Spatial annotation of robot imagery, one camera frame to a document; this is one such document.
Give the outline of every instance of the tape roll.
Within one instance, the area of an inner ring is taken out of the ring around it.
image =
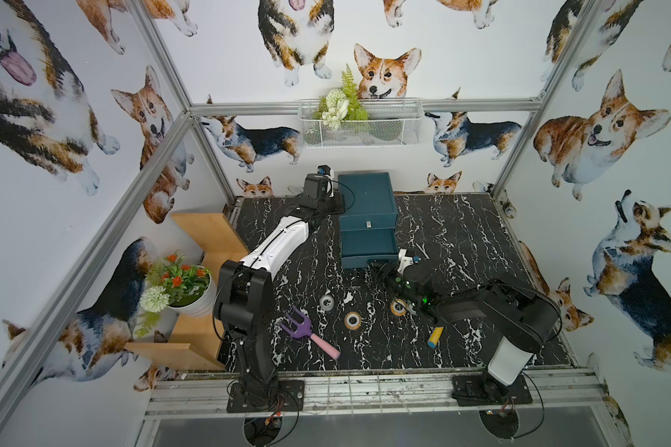
[[[408,311],[408,305],[404,299],[393,299],[390,303],[390,311],[396,317],[404,316]]]
[[[350,330],[356,330],[360,327],[361,322],[360,314],[357,312],[350,312],[346,316],[346,327]]]

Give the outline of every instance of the black marble table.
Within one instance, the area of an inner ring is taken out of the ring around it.
[[[418,253],[433,271],[434,281],[455,291],[482,283],[506,270],[527,279],[500,215],[486,194],[398,195],[396,238],[400,248]],[[292,198],[245,199],[236,231],[250,250],[277,225]],[[490,360],[501,335],[484,319],[463,320],[446,327],[437,348],[426,344],[432,327],[416,316],[395,316],[392,297],[367,269],[340,267],[338,218],[298,247],[274,281],[279,316],[271,325],[273,361],[279,371],[391,370],[480,368]],[[335,308],[326,313],[319,299],[329,294]],[[337,361],[307,338],[294,340],[277,321],[296,305],[313,321],[313,331],[336,346]],[[349,330],[344,319],[358,312],[362,325]],[[224,346],[220,360],[236,369],[234,346]],[[569,365],[564,346],[554,340],[532,359],[533,365]]]

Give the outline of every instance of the metal grate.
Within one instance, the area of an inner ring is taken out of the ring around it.
[[[298,103],[298,119],[307,148],[366,148],[414,146],[420,140],[423,107],[420,99],[375,99],[361,101],[367,121],[341,121],[331,129],[315,119],[320,101]]]

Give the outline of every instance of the wire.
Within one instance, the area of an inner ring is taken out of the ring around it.
[[[527,291],[527,292],[530,292],[530,293],[534,293],[535,295],[537,295],[537,297],[539,299],[542,299],[546,304],[552,306],[552,308],[555,310],[555,312],[557,312],[557,315],[559,316],[559,320],[560,320],[559,330],[557,330],[555,335],[553,335],[552,337],[547,338],[545,343],[548,342],[548,341],[554,340],[556,337],[559,337],[559,335],[562,333],[562,328],[564,327],[564,320],[562,320],[562,311],[557,307],[557,305],[555,305],[554,302],[552,302],[551,299],[546,297],[543,293],[541,293],[539,291],[536,291],[534,289],[522,287],[521,285],[508,284],[506,282],[490,282],[488,285],[505,285],[505,286],[511,287],[513,289],[519,289],[520,291]]]
[[[299,416],[300,416],[300,411],[298,410],[298,401],[295,400],[295,397],[293,397],[293,394],[291,394],[290,391],[286,391],[286,393],[287,393],[288,396],[290,396],[290,398],[293,400],[293,403],[295,403],[295,422],[293,423],[293,427],[291,427],[291,429],[288,431],[288,433],[286,434],[286,436],[283,436],[281,439],[279,439],[279,440],[276,441],[276,442],[271,442],[270,444],[266,444],[267,447],[268,447],[268,446],[273,446],[274,444],[278,444],[279,442],[281,442],[281,441],[283,441],[284,439],[286,439],[290,434],[293,433],[293,430],[295,430],[295,426],[298,424],[298,418],[299,418]]]
[[[343,184],[343,183],[340,183],[340,182],[336,182],[335,180],[331,180],[331,183],[338,183],[338,184],[340,184],[340,186],[344,186],[344,187],[346,187],[346,189],[347,189],[348,191],[350,191],[350,194],[353,195],[353,203],[351,203],[350,206],[349,206],[348,208],[346,208],[345,210],[343,210],[343,212],[348,211],[349,209],[351,209],[351,208],[353,207],[353,205],[356,204],[356,193],[353,192],[353,190],[351,190],[351,189],[348,187],[347,184]]]
[[[539,389],[537,388],[537,383],[535,383],[535,381],[532,380],[532,378],[529,377],[525,371],[522,371],[522,374],[524,374],[524,376],[527,379],[529,379],[530,382],[532,382],[532,385],[534,385],[535,389],[537,390],[537,395],[539,396],[539,402],[542,404],[542,419],[539,421],[539,424],[537,424],[537,426],[534,427],[532,430],[528,431],[527,433],[517,435],[517,436],[513,437],[512,439],[518,439],[518,438],[521,438],[522,436],[526,436],[526,435],[530,435],[530,434],[535,433],[539,429],[539,427],[541,427],[542,424],[544,424],[544,422],[545,422],[545,401],[542,399],[542,394],[539,392]]]

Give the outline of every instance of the potted plant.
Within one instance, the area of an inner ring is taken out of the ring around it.
[[[216,285],[209,269],[184,264],[184,256],[173,253],[155,263],[147,275],[151,287],[142,293],[139,305],[147,313],[158,314],[165,308],[190,317],[204,317],[212,312]],[[154,316],[144,316],[145,320]]]

